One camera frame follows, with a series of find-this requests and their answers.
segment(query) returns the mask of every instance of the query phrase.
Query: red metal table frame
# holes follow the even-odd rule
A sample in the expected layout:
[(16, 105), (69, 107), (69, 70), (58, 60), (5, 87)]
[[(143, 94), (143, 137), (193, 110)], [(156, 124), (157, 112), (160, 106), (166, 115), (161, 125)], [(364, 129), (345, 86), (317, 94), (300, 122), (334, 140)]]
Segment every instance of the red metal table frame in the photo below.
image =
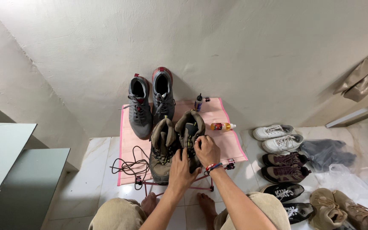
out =
[[(225, 170), (233, 170), (235, 168), (234, 166), (235, 164), (235, 161), (233, 159), (228, 159), (228, 165), (224, 168)], [(198, 181), (198, 180), (201, 180), (201, 179), (204, 179), (206, 177), (209, 177), (209, 175), (204, 175), (200, 178), (197, 178), (197, 180), (195, 181)], [(141, 176), (136, 176), (136, 182), (135, 182), (136, 185), (144, 185), (144, 190), (146, 191), (146, 196), (147, 196), (147, 186), (146, 185), (159, 185), (157, 183), (152, 183), (152, 182), (146, 182), (146, 181), (142, 181), (141, 180)], [(200, 188), (200, 187), (189, 187), (190, 189), (200, 189), (200, 190), (209, 190), (209, 191), (214, 191), (214, 185), (212, 183), (212, 178), (211, 178), (211, 187), (209, 188)], [(156, 196), (161, 196), (163, 195), (164, 192), (160, 193), (160, 194), (157, 194)]]

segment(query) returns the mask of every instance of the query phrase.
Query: human hand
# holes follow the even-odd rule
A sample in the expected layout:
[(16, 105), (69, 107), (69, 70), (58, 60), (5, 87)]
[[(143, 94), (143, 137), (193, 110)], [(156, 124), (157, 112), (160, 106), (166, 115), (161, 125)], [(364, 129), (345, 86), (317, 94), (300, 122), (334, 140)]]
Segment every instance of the human hand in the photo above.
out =
[(178, 149), (173, 156), (171, 162), (170, 176), (168, 178), (168, 188), (170, 188), (175, 194), (181, 196), (190, 187), (190, 185), (196, 180), (197, 175), (201, 173), (201, 168), (197, 168), (194, 172), (190, 173), (190, 167), (188, 165), (187, 148), (182, 151)]
[(221, 149), (215, 144), (212, 137), (208, 135), (198, 137), (195, 141), (194, 149), (195, 154), (205, 168), (208, 165), (220, 162)]

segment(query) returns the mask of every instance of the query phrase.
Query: plastic bottle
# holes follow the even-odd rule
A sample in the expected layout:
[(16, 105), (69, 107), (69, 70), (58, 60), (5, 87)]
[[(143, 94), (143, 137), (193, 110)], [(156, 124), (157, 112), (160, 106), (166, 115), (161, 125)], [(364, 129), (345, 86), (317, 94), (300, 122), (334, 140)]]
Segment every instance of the plastic bottle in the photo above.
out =
[(229, 130), (235, 128), (236, 125), (230, 123), (212, 123), (211, 130)]
[(200, 112), (201, 111), (201, 105), (202, 105), (202, 97), (201, 97), (201, 94), (197, 97), (197, 100), (195, 100), (195, 103), (194, 103), (194, 109), (197, 111), (197, 112)]

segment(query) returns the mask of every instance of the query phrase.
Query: foot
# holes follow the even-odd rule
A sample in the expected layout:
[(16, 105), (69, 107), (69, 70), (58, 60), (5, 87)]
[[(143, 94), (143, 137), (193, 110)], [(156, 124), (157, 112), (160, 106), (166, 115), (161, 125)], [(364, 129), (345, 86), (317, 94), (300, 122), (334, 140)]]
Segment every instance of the foot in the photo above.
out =
[(141, 202), (141, 210), (144, 211), (146, 217), (149, 217), (153, 210), (156, 208), (156, 194), (151, 192), (144, 200)]
[(218, 215), (217, 211), (215, 210), (215, 202), (204, 193), (197, 193), (197, 199), (200, 203), (202, 211), (205, 214), (207, 230), (214, 230), (214, 219)]

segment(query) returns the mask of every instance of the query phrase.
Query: clear plastic bag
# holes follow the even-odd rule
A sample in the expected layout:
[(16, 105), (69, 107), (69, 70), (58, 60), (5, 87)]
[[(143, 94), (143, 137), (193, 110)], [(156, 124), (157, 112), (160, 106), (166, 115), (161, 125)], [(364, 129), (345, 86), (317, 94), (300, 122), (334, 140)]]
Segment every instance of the clear plastic bag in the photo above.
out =
[(340, 190), (353, 200), (368, 195), (368, 185), (358, 176), (352, 174), (344, 165), (331, 164), (329, 172), (315, 175), (320, 187), (327, 188), (330, 191)]
[(310, 159), (315, 172), (329, 171), (332, 164), (353, 165), (356, 155), (344, 141), (333, 139), (305, 140), (300, 149)]

